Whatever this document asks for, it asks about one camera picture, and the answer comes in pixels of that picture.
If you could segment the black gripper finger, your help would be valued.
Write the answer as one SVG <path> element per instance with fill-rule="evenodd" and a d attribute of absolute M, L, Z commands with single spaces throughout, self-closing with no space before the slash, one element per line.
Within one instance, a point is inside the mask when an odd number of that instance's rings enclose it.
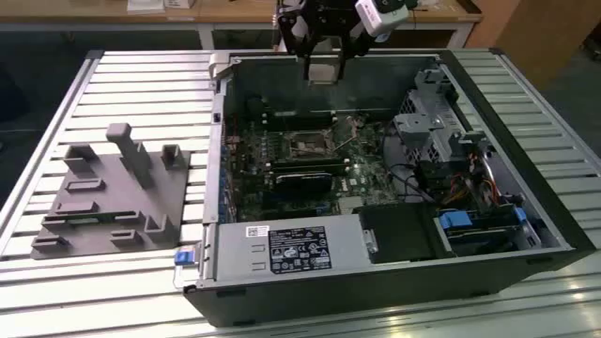
<path fill-rule="evenodd" d="M 309 80 L 310 54 L 313 53 L 313 36 L 306 23 L 307 10 L 303 6 L 279 6 L 277 9 L 277 26 L 286 51 L 302 60 L 303 80 Z"/>
<path fill-rule="evenodd" d="M 346 60 L 357 55 L 365 55 L 363 23 L 358 21 L 346 27 L 339 36 L 341 49 L 338 52 L 338 80 L 343 78 Z"/>

